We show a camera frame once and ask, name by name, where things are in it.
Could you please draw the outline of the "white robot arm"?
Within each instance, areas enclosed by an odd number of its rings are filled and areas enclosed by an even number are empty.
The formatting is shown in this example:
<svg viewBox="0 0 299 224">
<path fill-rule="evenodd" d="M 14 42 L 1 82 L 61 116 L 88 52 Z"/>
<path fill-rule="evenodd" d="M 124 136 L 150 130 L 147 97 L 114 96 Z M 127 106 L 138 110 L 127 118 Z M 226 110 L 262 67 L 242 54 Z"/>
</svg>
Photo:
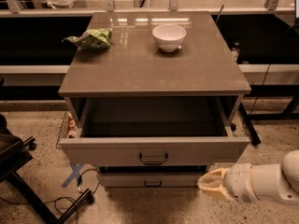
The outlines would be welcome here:
<svg viewBox="0 0 299 224">
<path fill-rule="evenodd" d="M 269 201 L 299 208 L 299 151 L 286 154 L 280 164 L 239 163 L 213 170 L 198 180 L 205 194 L 223 201 Z"/>
</svg>

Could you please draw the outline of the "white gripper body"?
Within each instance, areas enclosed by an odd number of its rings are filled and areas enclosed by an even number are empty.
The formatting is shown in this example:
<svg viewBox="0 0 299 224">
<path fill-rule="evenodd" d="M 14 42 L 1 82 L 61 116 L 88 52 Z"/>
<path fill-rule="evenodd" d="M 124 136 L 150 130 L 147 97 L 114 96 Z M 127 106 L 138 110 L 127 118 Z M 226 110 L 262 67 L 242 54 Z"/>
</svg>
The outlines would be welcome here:
<svg viewBox="0 0 299 224">
<path fill-rule="evenodd" d="M 252 186 L 252 165 L 249 163 L 236 164 L 228 169 L 224 175 L 223 184 L 232 198 L 240 203 L 257 201 Z"/>
</svg>

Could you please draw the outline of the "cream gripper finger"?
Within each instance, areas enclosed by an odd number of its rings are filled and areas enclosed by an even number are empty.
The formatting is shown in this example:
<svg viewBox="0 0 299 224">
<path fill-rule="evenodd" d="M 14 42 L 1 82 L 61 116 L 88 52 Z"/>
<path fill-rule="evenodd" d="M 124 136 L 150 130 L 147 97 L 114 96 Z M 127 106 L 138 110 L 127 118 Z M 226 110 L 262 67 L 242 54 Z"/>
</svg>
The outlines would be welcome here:
<svg viewBox="0 0 299 224">
<path fill-rule="evenodd" d="M 206 195 L 221 201 L 232 201 L 234 198 L 229 194 L 221 181 L 212 181 L 211 183 L 198 183 L 198 188 Z"/>
<path fill-rule="evenodd" d="M 200 185 L 219 185 L 223 181 L 227 172 L 227 168 L 215 169 L 201 176 L 198 183 Z"/>
</svg>

